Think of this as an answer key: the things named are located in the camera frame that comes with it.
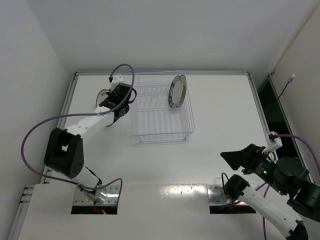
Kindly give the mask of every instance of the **white table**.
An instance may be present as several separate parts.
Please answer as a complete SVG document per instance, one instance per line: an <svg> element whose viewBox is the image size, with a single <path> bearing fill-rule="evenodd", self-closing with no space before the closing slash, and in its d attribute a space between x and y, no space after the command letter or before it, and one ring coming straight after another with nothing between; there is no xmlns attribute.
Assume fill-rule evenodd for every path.
<svg viewBox="0 0 320 240"><path fill-rule="evenodd" d="M84 147L85 164L104 183L123 178L117 215L71 215L75 186L51 180L36 185L19 239L263 239L259 214L209 212L206 185L219 184L221 172L242 175L232 171L220 153L267 144L251 80L241 72L218 74L187 75L195 123L188 140L136 143L129 112ZM129 75L123 77L130 82ZM109 86L108 75L80 74L74 83L71 101L64 106L69 113L92 112L97 93ZM68 118L65 125L80 119ZM253 186L262 183L254 174L244 178ZM291 213L285 196L271 189L268 197ZM269 223L267 235L268 240L284 239Z"/></svg>

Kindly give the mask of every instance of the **wire basket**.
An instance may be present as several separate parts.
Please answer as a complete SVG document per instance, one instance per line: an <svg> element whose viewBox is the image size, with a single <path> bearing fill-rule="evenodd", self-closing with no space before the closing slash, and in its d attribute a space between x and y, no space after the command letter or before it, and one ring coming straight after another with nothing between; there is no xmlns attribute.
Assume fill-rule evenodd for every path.
<svg viewBox="0 0 320 240"><path fill-rule="evenodd" d="M137 142L186 140L195 131L188 88L181 107L169 105L170 85L183 71L139 73L132 104L133 135Z"/></svg>

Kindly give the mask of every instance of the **gray wall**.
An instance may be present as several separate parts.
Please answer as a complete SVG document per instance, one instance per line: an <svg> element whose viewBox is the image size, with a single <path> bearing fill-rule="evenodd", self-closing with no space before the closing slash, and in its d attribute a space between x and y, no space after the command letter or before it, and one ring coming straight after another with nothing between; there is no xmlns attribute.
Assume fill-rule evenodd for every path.
<svg viewBox="0 0 320 240"><path fill-rule="evenodd" d="M24 186L40 180L22 162L23 137L40 120L60 113L71 76L25 0L0 1L0 33L0 239L4 240ZM39 128L27 142L27 159L40 171L46 141L56 124Z"/></svg>
<svg viewBox="0 0 320 240"><path fill-rule="evenodd" d="M319 0L27 0L68 71L274 70Z"/></svg>
<svg viewBox="0 0 320 240"><path fill-rule="evenodd" d="M278 94L288 77L295 74L281 97L294 132L305 138L320 156L320 7L289 47L274 74ZM299 143L309 169L320 183L314 159L308 149Z"/></svg>

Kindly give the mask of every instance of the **dish rack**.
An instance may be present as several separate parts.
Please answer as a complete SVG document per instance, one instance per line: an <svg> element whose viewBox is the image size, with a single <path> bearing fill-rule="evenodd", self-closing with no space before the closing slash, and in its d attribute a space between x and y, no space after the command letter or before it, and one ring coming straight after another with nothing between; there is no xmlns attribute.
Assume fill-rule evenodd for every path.
<svg viewBox="0 0 320 240"><path fill-rule="evenodd" d="M137 96L132 104L133 135L137 142L186 140L195 131L194 117L187 90L181 107L169 105L170 85L183 71L147 72L136 76Z"/></svg>

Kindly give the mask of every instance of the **white wire rack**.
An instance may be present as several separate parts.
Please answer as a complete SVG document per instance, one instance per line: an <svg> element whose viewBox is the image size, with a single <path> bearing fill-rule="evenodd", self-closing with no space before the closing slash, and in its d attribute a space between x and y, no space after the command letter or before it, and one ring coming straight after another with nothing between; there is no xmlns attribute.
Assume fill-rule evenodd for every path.
<svg viewBox="0 0 320 240"><path fill-rule="evenodd" d="M182 71L139 73L132 105L133 135L141 143L185 140L195 131L188 89L181 107L169 105L169 89Z"/></svg>

